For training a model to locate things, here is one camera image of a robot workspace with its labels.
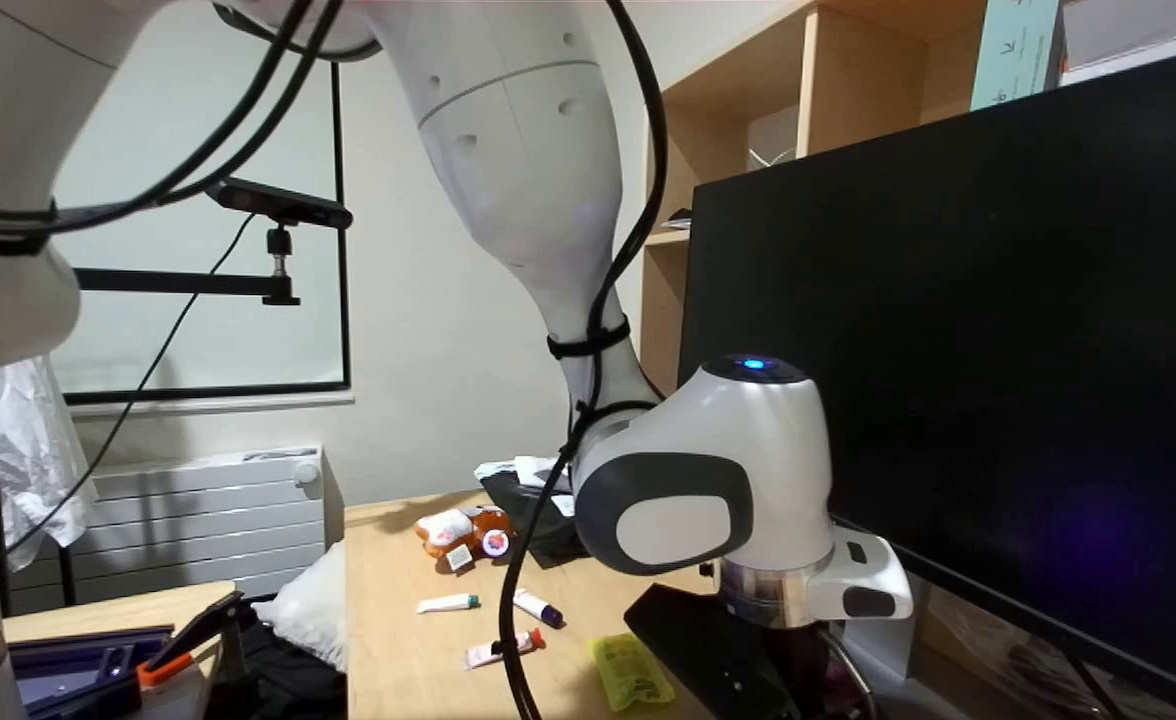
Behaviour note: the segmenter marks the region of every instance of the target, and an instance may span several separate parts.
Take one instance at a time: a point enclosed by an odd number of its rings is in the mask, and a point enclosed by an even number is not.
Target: computer monitor
[[[683,374],[823,390],[830,510],[1176,704],[1176,61],[697,190]]]

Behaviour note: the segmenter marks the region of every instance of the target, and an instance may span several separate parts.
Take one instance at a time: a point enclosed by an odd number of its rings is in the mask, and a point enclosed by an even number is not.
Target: wall
[[[621,109],[623,211],[639,190],[639,109],[621,38],[588,10]],[[517,281],[456,219],[401,100],[388,55],[347,69],[350,227],[350,394],[281,406],[141,413],[108,467],[171,465],[242,449],[324,443],[347,502],[467,489],[478,458],[553,450],[562,441],[561,373],[542,325]],[[78,416],[86,450],[112,416]]]

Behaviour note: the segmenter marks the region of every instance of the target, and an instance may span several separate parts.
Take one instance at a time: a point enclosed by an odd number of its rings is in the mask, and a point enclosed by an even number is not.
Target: wooden desk
[[[464,574],[441,574],[425,554],[412,522],[429,510],[478,499],[478,493],[359,502],[345,517],[347,546],[347,711],[357,720],[482,720],[517,714],[501,664],[464,666],[464,648],[497,640],[497,598],[504,569],[478,562]],[[588,642],[627,633],[623,607],[649,582],[710,591],[715,581],[697,570],[621,574],[597,559],[573,559],[542,570],[522,562],[519,588],[562,613],[561,633],[542,629],[547,648],[522,656],[542,714],[612,714],[588,664]],[[416,614],[425,597],[476,591],[476,613]],[[639,714],[706,714],[681,685],[681,700]]]
[[[236,582],[192,582],[171,591],[125,597],[102,605],[77,605],[57,613],[6,614],[4,640],[51,640],[51,637],[84,637],[84,633],[115,633],[115,629],[147,629],[171,623],[185,629],[194,613],[227,597]],[[213,640],[194,656],[194,671],[177,677],[165,690],[154,690],[141,720],[189,720],[203,711],[207,677],[217,671],[217,642]]]

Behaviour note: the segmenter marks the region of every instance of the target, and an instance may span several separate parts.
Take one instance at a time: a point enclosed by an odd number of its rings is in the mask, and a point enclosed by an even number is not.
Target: whiteboard
[[[57,176],[61,209],[125,198],[177,166],[224,120],[265,53],[265,38],[231,33],[207,5],[159,9],[72,142]],[[295,55],[277,69],[272,89],[285,89],[290,64]],[[277,134],[236,176],[336,194],[333,73],[327,64],[313,69]],[[240,149],[261,115],[250,110],[224,149]],[[240,211],[192,194],[119,223],[57,236],[57,249],[72,269],[207,273],[240,219]],[[224,273],[268,277],[268,227],[268,219],[254,219]],[[347,388],[345,236],[295,223],[290,241],[289,269],[299,304],[272,308],[254,296],[199,296],[147,394]],[[84,292],[77,333],[51,352],[62,394],[108,398],[133,390],[185,301],[159,292]]]

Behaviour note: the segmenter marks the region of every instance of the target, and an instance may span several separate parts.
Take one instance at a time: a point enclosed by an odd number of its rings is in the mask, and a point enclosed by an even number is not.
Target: wooden shelf
[[[698,185],[969,110],[985,0],[808,0],[665,91],[659,219]],[[675,383],[683,233],[643,249],[639,360]]]

